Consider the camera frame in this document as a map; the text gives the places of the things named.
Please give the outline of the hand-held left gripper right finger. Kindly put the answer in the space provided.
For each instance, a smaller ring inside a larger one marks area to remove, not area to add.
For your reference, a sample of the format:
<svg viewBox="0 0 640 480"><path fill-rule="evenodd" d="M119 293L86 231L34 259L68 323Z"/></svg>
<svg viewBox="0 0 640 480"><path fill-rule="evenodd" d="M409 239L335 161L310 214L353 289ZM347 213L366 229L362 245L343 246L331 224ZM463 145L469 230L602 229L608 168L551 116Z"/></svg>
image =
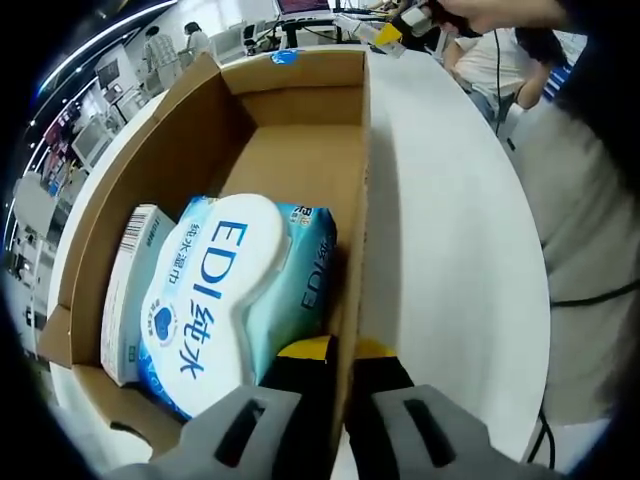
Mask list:
<svg viewBox="0 0 640 480"><path fill-rule="evenodd" d="M356 343L350 446L361 479L553 479L541 465L510 459L487 426L430 385L416 385L397 355Z"/></svg>

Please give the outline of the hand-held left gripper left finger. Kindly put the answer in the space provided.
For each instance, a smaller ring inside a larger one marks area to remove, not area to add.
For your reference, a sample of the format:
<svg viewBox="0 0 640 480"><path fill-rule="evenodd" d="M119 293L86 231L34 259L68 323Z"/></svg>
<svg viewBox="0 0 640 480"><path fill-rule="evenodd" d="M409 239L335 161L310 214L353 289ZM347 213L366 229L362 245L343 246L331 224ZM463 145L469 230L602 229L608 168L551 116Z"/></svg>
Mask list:
<svg viewBox="0 0 640 480"><path fill-rule="evenodd" d="M355 337L296 342L262 382L194 416L150 461L152 479L327 479L348 398Z"/></svg>

